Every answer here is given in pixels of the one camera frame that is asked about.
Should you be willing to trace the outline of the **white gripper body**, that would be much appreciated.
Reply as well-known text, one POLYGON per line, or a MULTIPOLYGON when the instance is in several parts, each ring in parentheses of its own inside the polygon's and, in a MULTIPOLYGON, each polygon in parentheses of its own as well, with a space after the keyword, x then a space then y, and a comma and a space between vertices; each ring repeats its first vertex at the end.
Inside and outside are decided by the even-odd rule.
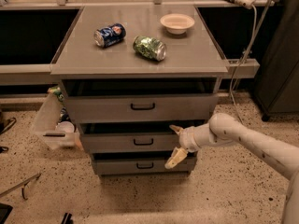
POLYGON ((192 126, 185 129, 181 128, 178 133, 180 146, 188 152, 196 152, 200 149, 195 142, 194 131, 195 128, 192 126))

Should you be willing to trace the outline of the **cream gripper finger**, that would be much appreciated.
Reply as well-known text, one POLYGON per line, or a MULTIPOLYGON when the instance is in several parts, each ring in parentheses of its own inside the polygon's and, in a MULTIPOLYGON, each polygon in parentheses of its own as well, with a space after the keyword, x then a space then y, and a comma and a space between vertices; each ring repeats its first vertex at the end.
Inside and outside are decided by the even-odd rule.
POLYGON ((166 169, 173 169, 179 163, 184 161, 188 156, 188 151, 183 147, 175 147, 170 158, 165 163, 164 167, 166 169))
POLYGON ((177 125, 170 125, 169 128, 174 131, 177 135, 180 135, 180 133, 183 131, 183 128, 177 125))

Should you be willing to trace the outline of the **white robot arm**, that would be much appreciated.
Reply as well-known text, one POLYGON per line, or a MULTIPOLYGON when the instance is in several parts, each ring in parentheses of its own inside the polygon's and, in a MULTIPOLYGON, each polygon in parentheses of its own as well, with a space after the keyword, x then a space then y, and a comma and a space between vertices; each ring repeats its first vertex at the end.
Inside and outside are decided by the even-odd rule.
POLYGON ((299 224, 299 147, 253 131, 225 113, 214 114, 200 126, 170 128, 178 135, 179 147, 174 148, 166 169, 176 167, 202 147, 238 143, 289 180, 281 224, 299 224))

